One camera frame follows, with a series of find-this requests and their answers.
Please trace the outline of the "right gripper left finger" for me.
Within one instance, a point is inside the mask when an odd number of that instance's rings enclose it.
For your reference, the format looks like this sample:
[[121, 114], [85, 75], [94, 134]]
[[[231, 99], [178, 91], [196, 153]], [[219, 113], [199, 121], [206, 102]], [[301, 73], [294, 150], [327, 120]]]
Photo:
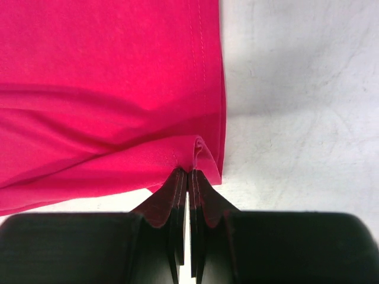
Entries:
[[1, 225], [2, 283], [178, 283], [187, 173], [130, 212], [17, 214]]

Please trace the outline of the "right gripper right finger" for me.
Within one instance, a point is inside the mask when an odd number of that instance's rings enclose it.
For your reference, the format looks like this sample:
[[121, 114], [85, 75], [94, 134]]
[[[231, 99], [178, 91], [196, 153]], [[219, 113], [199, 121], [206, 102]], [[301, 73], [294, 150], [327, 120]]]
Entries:
[[378, 282], [378, 244], [352, 214], [241, 211], [199, 170], [188, 194], [197, 283]]

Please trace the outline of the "red t-shirt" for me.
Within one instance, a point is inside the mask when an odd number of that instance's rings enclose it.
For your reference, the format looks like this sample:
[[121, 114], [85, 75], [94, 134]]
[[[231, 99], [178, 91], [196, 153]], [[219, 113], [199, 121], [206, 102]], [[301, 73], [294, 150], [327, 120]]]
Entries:
[[221, 183], [218, 1], [2, 1], [1, 214]]

